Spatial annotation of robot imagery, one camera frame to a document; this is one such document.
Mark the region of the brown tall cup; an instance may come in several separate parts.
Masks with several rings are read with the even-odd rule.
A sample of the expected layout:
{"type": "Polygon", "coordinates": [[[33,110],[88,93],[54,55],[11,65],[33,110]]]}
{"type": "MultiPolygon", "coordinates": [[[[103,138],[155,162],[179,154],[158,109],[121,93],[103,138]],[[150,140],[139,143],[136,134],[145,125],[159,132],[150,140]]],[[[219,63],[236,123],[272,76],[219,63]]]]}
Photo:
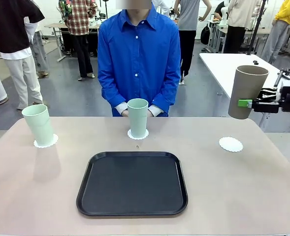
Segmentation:
{"type": "Polygon", "coordinates": [[[251,113],[248,105],[239,107],[239,100],[254,100],[258,97],[269,71],[255,65],[241,65],[236,68],[228,114],[236,119],[247,119],[251,113]]]}

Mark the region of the white scalloped paper coaster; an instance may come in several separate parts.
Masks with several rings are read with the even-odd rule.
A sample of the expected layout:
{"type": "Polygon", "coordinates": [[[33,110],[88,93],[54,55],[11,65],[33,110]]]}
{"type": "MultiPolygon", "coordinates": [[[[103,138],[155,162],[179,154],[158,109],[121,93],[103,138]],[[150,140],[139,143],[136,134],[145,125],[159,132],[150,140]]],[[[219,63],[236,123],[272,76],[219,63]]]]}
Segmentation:
{"type": "Polygon", "coordinates": [[[133,140],[142,140],[142,139],[145,139],[146,137],[148,137],[148,135],[149,135],[149,131],[148,131],[148,129],[146,129],[146,130],[145,130],[145,134],[144,134],[142,137],[134,137],[134,136],[132,136],[132,134],[131,134],[131,129],[129,129],[129,130],[127,131],[127,135],[128,135],[129,138],[131,138],[131,139],[133,139],[133,140]]]}
{"type": "Polygon", "coordinates": [[[240,152],[243,150],[243,144],[233,137],[222,137],[219,139],[219,145],[229,152],[240,152]]]}
{"type": "Polygon", "coordinates": [[[36,148],[48,148],[48,147],[51,147],[51,146],[55,145],[58,140],[59,140],[58,135],[57,134],[53,134],[53,140],[48,145],[39,145],[36,140],[34,140],[33,145],[36,148]]]}

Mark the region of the pale green tall cup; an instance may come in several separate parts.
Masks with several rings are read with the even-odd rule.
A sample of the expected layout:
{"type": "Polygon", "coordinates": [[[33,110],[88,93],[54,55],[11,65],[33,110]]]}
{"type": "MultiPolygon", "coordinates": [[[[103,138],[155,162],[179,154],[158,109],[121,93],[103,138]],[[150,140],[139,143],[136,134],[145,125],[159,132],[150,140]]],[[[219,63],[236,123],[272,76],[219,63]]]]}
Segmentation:
{"type": "Polygon", "coordinates": [[[128,101],[131,135],[135,138],[145,136],[147,129],[148,102],[145,99],[135,98],[128,101]]]}
{"type": "Polygon", "coordinates": [[[52,142],[54,132],[46,105],[28,106],[22,110],[22,115],[39,145],[48,145],[52,142]]]}

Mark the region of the person's right forearm blue sleeve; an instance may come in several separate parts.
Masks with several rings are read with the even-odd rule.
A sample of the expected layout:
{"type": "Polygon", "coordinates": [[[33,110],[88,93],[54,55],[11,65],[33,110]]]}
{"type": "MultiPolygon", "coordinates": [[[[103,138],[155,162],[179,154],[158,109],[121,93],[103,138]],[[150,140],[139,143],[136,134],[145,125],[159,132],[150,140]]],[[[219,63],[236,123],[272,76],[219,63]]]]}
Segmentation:
{"type": "Polygon", "coordinates": [[[110,104],[114,117],[122,116],[127,109],[126,99],[120,94],[112,80],[100,80],[102,97],[110,104]]]}

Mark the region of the person's left forearm blue sleeve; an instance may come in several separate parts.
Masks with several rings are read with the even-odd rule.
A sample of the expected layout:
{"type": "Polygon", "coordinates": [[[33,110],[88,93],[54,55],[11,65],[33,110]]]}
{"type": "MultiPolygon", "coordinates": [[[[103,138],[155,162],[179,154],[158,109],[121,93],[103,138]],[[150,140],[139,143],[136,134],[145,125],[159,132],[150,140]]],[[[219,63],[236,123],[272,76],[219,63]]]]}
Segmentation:
{"type": "Polygon", "coordinates": [[[153,117],[167,117],[169,109],[175,103],[178,82],[164,82],[161,90],[154,96],[148,111],[153,117]]]}

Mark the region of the black metal rod clamp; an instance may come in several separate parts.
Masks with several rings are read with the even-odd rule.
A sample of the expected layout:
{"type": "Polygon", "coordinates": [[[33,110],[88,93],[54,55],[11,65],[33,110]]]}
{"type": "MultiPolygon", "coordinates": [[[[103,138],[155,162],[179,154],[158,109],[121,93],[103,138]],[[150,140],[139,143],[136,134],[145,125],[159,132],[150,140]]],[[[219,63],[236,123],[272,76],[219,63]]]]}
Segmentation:
{"type": "Polygon", "coordinates": [[[282,79],[285,79],[285,80],[290,80],[290,69],[287,68],[287,69],[281,69],[278,73],[278,77],[274,83],[274,88],[277,88],[280,81],[282,79]]]}

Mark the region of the person in yellow hoodie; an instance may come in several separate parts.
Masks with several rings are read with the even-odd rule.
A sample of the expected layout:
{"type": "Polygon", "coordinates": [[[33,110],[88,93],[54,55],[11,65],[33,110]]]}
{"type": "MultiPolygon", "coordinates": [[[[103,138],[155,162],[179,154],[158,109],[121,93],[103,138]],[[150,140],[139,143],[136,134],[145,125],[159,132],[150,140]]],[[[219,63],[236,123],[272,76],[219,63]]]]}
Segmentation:
{"type": "Polygon", "coordinates": [[[261,58],[273,64],[284,43],[290,26],[290,0],[285,0],[272,22],[272,29],[261,53],[261,58]]]}

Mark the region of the black stand pole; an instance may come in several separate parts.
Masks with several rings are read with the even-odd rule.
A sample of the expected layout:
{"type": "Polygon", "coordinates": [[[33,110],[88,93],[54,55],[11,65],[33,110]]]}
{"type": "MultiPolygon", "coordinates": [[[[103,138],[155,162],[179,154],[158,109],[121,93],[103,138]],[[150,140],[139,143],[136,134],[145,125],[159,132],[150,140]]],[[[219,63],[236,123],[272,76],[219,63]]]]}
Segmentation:
{"type": "Polygon", "coordinates": [[[248,46],[248,50],[247,50],[246,55],[250,55],[251,54],[251,51],[252,51],[253,45],[254,45],[254,41],[255,41],[255,38],[256,38],[260,23],[261,23],[262,16],[263,16],[263,14],[264,14],[264,12],[266,10],[265,5],[268,3],[268,1],[269,0],[261,0],[261,2],[262,2],[261,8],[259,10],[259,14],[258,14],[258,17],[256,19],[255,28],[252,31],[251,42],[250,42],[250,45],[248,46]]]}

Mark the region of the person in beige shirt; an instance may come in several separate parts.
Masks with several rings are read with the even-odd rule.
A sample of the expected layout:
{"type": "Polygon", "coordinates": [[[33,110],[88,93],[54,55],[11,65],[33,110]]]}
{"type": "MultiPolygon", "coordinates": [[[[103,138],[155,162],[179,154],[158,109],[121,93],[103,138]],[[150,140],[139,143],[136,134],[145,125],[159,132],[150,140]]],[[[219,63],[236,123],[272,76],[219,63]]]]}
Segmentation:
{"type": "Polygon", "coordinates": [[[231,0],[229,2],[224,54],[238,53],[246,29],[250,28],[252,17],[257,16],[260,8],[260,0],[231,0]]]}

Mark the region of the person in grey shirt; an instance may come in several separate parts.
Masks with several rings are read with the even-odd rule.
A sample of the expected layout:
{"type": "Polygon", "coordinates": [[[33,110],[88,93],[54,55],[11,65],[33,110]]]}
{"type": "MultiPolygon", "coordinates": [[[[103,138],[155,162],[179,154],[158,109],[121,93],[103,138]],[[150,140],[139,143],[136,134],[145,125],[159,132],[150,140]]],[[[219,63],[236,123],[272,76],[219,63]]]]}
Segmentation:
{"type": "Polygon", "coordinates": [[[177,26],[180,35],[181,50],[181,79],[180,85],[185,83],[184,77],[189,74],[193,57],[193,48],[196,37],[197,22],[204,21],[212,9],[210,0],[175,0],[173,10],[178,17],[177,26]],[[199,3],[203,1],[207,9],[202,17],[199,17],[199,3]]]}

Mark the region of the person in blue shirt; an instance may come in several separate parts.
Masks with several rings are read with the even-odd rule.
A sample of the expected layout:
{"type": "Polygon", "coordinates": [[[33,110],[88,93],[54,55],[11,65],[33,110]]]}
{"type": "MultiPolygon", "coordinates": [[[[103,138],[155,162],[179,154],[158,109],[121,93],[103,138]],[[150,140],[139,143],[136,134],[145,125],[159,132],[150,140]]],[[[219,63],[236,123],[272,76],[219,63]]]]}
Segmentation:
{"type": "Polygon", "coordinates": [[[98,34],[98,80],[112,80],[126,99],[148,107],[164,82],[180,80],[177,25],[149,9],[123,9],[105,20],[98,34]]]}

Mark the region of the black plastic serving tray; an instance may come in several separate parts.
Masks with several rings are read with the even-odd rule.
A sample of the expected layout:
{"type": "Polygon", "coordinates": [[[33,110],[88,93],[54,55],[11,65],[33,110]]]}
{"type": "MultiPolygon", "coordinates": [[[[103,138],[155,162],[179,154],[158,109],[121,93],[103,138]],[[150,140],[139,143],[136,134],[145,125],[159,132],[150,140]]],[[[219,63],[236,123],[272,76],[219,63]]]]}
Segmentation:
{"type": "Polygon", "coordinates": [[[76,205],[91,217],[177,215],[188,205],[180,160],[163,151],[100,152],[88,162],[76,205]]]}

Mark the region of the person in plaid shirt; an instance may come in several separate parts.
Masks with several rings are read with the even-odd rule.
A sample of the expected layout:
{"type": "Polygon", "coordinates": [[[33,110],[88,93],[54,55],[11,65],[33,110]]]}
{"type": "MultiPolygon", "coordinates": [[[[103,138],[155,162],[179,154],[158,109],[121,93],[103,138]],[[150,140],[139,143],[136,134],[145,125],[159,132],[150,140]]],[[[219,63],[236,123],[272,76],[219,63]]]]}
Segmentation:
{"type": "Polygon", "coordinates": [[[88,47],[88,34],[89,19],[95,16],[97,4],[95,0],[58,0],[58,5],[77,54],[80,72],[78,80],[94,78],[88,47]]]}

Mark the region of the person in grey trousers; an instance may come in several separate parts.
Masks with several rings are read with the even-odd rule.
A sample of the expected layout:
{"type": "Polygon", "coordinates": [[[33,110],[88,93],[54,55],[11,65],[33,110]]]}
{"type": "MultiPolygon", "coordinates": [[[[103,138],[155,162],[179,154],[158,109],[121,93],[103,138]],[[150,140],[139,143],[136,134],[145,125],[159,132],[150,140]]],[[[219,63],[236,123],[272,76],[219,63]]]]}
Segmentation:
{"type": "Polygon", "coordinates": [[[49,68],[46,52],[38,23],[30,23],[28,18],[25,18],[25,29],[30,41],[30,48],[35,62],[36,73],[39,79],[49,77],[49,68]]]}

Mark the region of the person in black shirt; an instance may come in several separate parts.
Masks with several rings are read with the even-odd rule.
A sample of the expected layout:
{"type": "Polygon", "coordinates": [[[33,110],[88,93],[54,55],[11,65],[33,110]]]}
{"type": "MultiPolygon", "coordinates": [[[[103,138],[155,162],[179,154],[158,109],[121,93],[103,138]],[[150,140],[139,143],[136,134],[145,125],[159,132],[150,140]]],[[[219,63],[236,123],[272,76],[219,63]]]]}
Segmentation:
{"type": "Polygon", "coordinates": [[[38,22],[43,19],[31,0],[0,0],[0,55],[19,95],[20,111],[29,106],[29,91],[33,104],[43,103],[30,48],[38,22]]]}

